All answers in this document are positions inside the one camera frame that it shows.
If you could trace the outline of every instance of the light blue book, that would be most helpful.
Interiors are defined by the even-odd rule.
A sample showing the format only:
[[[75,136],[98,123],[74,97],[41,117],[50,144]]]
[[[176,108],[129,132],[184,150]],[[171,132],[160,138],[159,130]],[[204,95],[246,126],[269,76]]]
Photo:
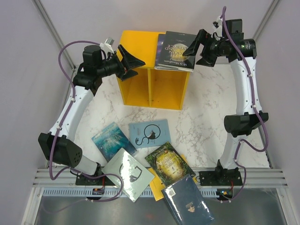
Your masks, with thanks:
[[[171,143],[168,120],[129,124],[130,141],[136,149]]]
[[[124,148],[130,155],[136,153],[135,147],[130,143],[115,122],[105,127],[99,134],[93,136],[92,141],[98,147],[107,162],[113,158],[120,148]]]

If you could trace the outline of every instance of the book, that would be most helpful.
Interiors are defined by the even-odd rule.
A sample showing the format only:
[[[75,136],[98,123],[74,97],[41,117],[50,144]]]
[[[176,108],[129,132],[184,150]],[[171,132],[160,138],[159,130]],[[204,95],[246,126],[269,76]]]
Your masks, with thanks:
[[[154,68],[160,69],[160,70],[178,70],[178,69],[171,69],[171,68],[165,68],[165,67],[158,66],[158,59],[159,59],[161,50],[163,48],[164,39],[165,39],[165,34],[158,35]]]
[[[215,220],[189,174],[162,192],[179,225],[209,225]]]
[[[115,122],[105,127],[99,134],[93,136],[92,141],[107,162],[113,158],[120,148],[124,148],[130,155],[136,153],[135,147]]]
[[[184,155],[181,155],[181,157],[185,162],[187,162],[187,159],[184,157]],[[153,168],[149,168],[148,170],[154,175],[154,179],[150,182],[149,186],[154,195],[155,201],[161,200],[164,198],[164,195],[161,191],[165,188],[165,185],[161,182],[161,179],[155,173]],[[193,177],[193,180],[195,183],[197,182],[195,176]]]
[[[135,202],[146,187],[153,180],[154,175],[150,173],[142,164],[133,158],[123,148],[102,169],[104,174],[113,173],[123,179],[123,193]],[[107,176],[118,188],[121,187],[121,181],[115,177]]]
[[[169,142],[147,155],[145,159],[166,187],[187,174],[192,177],[196,175]]]
[[[160,146],[171,142],[168,120],[129,124],[130,141],[135,148]]]
[[[182,54],[192,44],[196,35],[167,31],[163,40],[157,69],[172,69],[193,72],[195,56]]]

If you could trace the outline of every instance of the black mounting plate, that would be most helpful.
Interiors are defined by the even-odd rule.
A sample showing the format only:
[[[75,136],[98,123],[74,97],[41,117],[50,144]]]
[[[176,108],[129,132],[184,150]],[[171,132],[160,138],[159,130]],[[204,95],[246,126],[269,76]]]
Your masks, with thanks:
[[[231,186],[231,181],[234,186],[241,186],[243,184],[238,170],[234,174],[223,175],[221,177],[218,177],[215,171],[200,171],[199,180],[201,186]]]
[[[77,175],[76,178],[76,182],[75,185],[77,186],[102,186],[103,184],[103,177],[99,178],[99,179],[89,179],[85,176],[81,175]],[[114,183],[111,182],[110,179],[105,178],[105,182],[104,182],[105,186],[115,186]]]

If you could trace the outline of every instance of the white wall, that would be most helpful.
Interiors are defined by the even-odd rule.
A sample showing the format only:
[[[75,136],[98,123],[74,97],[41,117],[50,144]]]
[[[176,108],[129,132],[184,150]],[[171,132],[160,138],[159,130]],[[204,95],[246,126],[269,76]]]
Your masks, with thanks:
[[[78,39],[104,42],[123,30],[212,32],[212,22],[227,6],[226,18],[243,18],[246,38],[254,35],[272,0],[41,0],[65,42]],[[68,51],[76,64],[82,47]]]
[[[45,165],[38,135],[58,117],[67,81],[59,49],[30,0],[2,2],[0,31],[0,224],[18,225],[37,168]]]
[[[283,0],[257,41],[257,81],[269,113],[268,152],[282,168],[300,213],[299,0]]]

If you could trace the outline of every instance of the book spine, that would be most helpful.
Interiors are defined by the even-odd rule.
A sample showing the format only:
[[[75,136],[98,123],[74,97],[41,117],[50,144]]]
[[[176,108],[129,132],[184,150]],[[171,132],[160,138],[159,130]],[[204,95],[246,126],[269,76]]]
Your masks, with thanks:
[[[180,215],[178,215],[178,213],[176,213],[174,204],[172,204],[171,197],[169,195],[167,195],[164,191],[163,191],[163,195],[165,197],[165,201],[166,201],[168,207],[170,208],[174,218],[176,219],[177,224],[183,225],[182,220],[180,220]]]

